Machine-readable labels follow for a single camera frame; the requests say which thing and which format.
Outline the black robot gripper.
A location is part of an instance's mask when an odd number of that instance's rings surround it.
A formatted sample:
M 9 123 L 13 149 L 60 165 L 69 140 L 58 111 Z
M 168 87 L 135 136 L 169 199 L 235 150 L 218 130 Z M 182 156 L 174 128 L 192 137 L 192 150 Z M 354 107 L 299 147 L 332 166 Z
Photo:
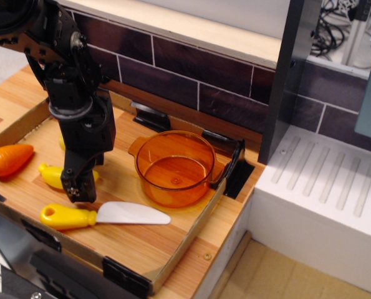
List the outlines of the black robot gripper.
M 64 170 L 60 180 L 70 202 L 94 203 L 94 166 L 104 164 L 112 151 L 115 121 L 110 97 L 94 95 L 86 106 L 70 115 L 57 116 L 65 143 Z

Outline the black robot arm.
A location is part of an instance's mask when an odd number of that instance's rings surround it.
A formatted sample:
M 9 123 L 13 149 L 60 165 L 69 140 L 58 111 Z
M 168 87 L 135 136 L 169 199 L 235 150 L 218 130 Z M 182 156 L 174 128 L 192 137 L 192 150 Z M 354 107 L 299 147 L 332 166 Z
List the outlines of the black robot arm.
M 109 96 L 99 94 L 101 67 L 86 37 L 56 1 L 0 1 L 0 47 L 26 55 L 49 97 L 65 144 L 60 180 L 72 202 L 94 202 L 93 170 L 115 139 Z

